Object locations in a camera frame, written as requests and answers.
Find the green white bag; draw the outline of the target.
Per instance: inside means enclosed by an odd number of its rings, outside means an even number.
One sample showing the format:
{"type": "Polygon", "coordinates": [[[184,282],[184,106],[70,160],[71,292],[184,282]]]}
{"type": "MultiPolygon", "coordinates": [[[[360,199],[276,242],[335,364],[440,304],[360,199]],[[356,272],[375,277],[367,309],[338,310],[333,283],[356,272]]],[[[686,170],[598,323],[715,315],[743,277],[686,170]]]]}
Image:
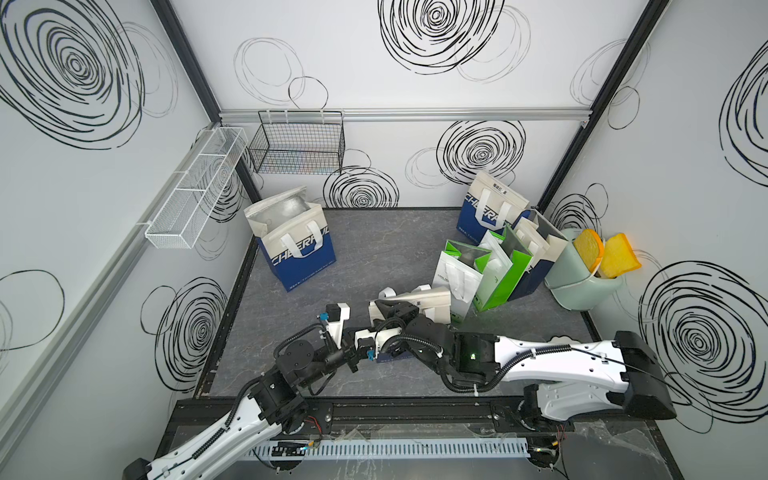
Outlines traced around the green white bag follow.
{"type": "Polygon", "coordinates": [[[490,259],[473,299],[478,312],[504,304],[533,259],[533,253],[506,225],[501,234],[487,230],[479,247],[490,251],[490,259]]]}
{"type": "Polygon", "coordinates": [[[446,241],[431,286],[449,290],[452,322],[462,322],[467,316],[491,255],[492,251],[486,248],[455,240],[446,241]]]}

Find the blue beige bag first row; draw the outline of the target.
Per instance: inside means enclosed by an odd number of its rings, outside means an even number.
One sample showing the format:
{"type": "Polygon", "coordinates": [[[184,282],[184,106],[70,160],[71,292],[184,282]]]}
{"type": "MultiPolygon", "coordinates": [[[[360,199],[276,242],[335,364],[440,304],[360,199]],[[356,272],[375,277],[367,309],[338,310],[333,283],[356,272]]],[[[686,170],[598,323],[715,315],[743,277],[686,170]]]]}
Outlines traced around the blue beige bag first row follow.
{"type": "Polygon", "coordinates": [[[256,202],[244,215],[270,270],[286,291],[335,263],[324,211],[307,200],[304,186],[256,202]]]}

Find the blue beige takeout bag front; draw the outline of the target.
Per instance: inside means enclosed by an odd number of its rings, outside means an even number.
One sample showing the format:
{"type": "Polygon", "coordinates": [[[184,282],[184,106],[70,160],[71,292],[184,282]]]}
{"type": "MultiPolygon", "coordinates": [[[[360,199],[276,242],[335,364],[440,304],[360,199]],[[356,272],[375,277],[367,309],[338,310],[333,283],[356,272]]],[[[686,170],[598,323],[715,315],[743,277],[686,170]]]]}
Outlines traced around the blue beige takeout bag front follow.
{"type": "Polygon", "coordinates": [[[524,210],[513,229],[516,237],[531,252],[531,261],[509,301],[534,293],[568,244],[564,234],[535,209],[524,210]]]}

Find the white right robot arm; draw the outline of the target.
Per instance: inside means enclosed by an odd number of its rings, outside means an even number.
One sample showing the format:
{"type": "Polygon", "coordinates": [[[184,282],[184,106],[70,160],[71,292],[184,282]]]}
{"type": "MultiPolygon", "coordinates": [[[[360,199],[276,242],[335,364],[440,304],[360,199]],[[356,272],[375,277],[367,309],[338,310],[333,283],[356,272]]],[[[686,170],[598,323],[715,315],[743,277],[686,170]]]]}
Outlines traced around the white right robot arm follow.
{"type": "Polygon", "coordinates": [[[650,420],[677,416],[658,356],[635,332],[586,344],[541,343],[458,331],[403,300],[375,300],[369,312],[378,354],[411,353],[454,393],[526,381],[524,415],[552,421],[605,410],[650,420]]]}

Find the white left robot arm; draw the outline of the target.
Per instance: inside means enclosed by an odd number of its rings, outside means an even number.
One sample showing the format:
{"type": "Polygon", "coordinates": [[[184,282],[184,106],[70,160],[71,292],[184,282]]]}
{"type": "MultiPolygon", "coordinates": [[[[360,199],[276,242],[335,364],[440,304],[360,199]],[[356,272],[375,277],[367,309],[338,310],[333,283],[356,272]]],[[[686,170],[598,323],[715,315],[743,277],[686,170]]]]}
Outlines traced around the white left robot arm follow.
{"type": "Polygon", "coordinates": [[[345,329],[341,321],[312,324],[278,344],[275,365],[241,388],[228,414],[162,457],[133,461],[122,477],[214,479],[252,448],[303,425],[303,388],[344,365],[356,371],[376,350],[371,330],[345,329]]]}

